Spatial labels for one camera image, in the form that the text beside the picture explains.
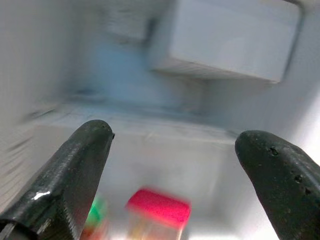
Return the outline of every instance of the freezer compartment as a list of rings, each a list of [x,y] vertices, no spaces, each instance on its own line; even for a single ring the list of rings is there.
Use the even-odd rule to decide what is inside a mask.
[[[84,106],[47,114],[33,126],[35,172],[80,124],[102,119],[115,138],[98,193],[109,206],[111,239],[126,239],[125,205],[142,186],[188,199],[182,239],[277,239],[234,151],[235,136],[199,122]]]

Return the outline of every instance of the red lid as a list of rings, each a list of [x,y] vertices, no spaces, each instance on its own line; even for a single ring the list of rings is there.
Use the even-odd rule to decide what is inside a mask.
[[[150,188],[142,188],[128,201],[129,210],[147,215],[155,221],[183,228],[188,223],[191,204]]]

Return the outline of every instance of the white plastic box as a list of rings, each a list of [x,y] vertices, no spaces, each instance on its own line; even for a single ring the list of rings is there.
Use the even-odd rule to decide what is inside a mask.
[[[177,0],[157,26],[151,68],[206,79],[282,80],[299,8],[282,0]]]

